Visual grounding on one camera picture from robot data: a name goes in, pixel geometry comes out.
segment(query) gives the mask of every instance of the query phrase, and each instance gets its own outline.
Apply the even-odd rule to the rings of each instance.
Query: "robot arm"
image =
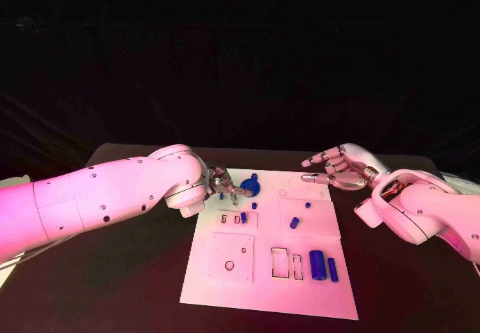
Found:
[[[219,191],[252,196],[233,186],[226,170],[209,169],[183,145],[6,187],[0,189],[0,263],[31,248],[144,214],[161,198],[189,217]]]
[[[458,194],[424,171],[390,173],[376,157],[353,144],[317,154],[302,166],[323,160],[327,174],[308,173],[302,181],[346,190],[370,186],[372,196],[357,205],[354,213],[372,228],[385,223],[416,245],[438,236],[467,260],[480,264],[480,196]]]

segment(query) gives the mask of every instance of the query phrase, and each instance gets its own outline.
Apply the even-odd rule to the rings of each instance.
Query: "peg board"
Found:
[[[256,173],[261,191],[253,198],[238,196],[236,206],[229,196],[204,202],[180,303],[357,320],[328,187],[302,182],[298,172],[229,169],[229,173],[235,184]],[[240,212],[246,222],[235,223]],[[300,223],[291,229],[294,216]],[[287,278],[272,277],[272,248],[287,249]],[[334,258],[339,282],[331,282],[330,273],[327,280],[313,280],[311,250],[323,251],[324,261]],[[298,255],[302,280],[295,279]]]

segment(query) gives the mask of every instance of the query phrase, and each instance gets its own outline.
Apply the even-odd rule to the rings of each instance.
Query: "white cable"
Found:
[[[475,271],[477,271],[477,274],[478,274],[478,276],[480,276],[480,270],[478,270],[478,266],[477,266],[477,264],[473,262],[473,266],[474,266],[474,268],[475,268]]]
[[[26,255],[17,255],[16,257],[13,257],[8,261],[6,262],[10,262],[13,259],[17,259],[19,257],[21,257],[21,259],[17,261],[17,262],[13,262],[11,264],[0,267],[0,270],[1,269],[6,269],[7,267],[11,267],[14,266],[16,264],[20,264],[21,262],[27,261],[30,258],[33,258],[36,255],[39,255],[42,252],[44,252],[49,248],[52,248],[53,246],[56,246],[57,244],[63,243],[68,239],[70,239],[72,237],[75,237],[76,235],[73,236],[69,236],[68,238],[63,238],[63,239],[59,239],[57,241],[55,241],[53,243],[50,243],[47,246],[44,246],[40,250],[36,250],[33,253],[29,253]]]

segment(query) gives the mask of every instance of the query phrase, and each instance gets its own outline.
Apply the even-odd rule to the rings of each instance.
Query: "black curtain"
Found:
[[[478,175],[477,24],[320,22],[307,10],[291,23],[274,2],[170,16],[158,4],[3,9],[0,178],[66,173],[104,142],[353,142]]]

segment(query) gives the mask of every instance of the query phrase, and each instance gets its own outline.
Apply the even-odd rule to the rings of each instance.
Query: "dark table surface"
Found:
[[[158,147],[104,144],[86,166]],[[313,152],[196,148],[240,169],[304,171]],[[432,161],[379,156],[438,175]],[[321,172],[320,166],[308,171]],[[480,332],[471,263],[434,237],[406,243],[353,213],[370,190],[330,188],[359,321],[179,303],[196,216],[161,201],[150,213],[79,234],[19,265],[0,288],[0,332]]]

